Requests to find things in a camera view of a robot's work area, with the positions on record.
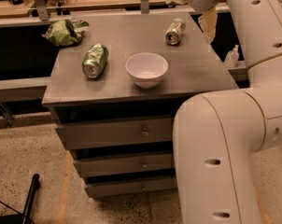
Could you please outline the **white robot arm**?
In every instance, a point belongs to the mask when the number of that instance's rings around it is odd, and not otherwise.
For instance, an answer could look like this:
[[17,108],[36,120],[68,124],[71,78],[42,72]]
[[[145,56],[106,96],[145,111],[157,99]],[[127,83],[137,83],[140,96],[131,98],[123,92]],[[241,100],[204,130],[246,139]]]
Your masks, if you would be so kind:
[[278,0],[227,4],[249,86],[195,95],[176,113],[183,224],[261,224],[249,159],[282,144],[282,6]]

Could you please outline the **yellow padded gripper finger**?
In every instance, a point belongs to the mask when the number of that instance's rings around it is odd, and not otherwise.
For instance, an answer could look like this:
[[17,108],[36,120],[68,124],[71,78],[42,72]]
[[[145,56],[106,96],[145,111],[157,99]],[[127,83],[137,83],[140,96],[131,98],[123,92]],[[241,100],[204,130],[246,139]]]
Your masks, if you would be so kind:
[[207,43],[211,43],[216,36],[217,20],[218,12],[214,7],[199,17],[200,28]]

